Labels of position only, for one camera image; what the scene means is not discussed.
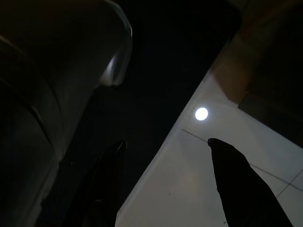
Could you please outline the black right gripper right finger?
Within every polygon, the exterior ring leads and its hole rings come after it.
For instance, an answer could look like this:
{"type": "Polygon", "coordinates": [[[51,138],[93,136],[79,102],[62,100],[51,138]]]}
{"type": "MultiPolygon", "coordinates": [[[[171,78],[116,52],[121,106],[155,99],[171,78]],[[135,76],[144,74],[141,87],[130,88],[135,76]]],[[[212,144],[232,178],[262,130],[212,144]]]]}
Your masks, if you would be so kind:
{"type": "Polygon", "coordinates": [[[287,227],[287,215],[268,184],[234,146],[208,140],[214,176],[229,227],[287,227]]]}

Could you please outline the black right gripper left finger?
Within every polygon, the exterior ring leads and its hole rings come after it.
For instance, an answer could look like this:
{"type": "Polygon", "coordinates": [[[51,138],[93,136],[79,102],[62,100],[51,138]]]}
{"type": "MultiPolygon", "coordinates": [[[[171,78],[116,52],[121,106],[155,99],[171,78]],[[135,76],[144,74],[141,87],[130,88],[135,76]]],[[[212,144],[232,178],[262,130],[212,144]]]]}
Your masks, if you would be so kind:
{"type": "Polygon", "coordinates": [[[68,212],[68,227],[115,227],[127,141],[111,145],[88,172],[68,212]]]}

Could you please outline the grey robot leg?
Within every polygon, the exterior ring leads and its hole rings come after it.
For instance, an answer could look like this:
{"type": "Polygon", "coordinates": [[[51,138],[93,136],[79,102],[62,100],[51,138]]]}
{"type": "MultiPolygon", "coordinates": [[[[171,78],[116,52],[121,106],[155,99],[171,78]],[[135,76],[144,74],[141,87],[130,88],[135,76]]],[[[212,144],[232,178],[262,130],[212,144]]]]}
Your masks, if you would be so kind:
{"type": "Polygon", "coordinates": [[[131,51],[113,0],[0,0],[0,227],[34,227],[93,90],[122,83],[131,51]]]}

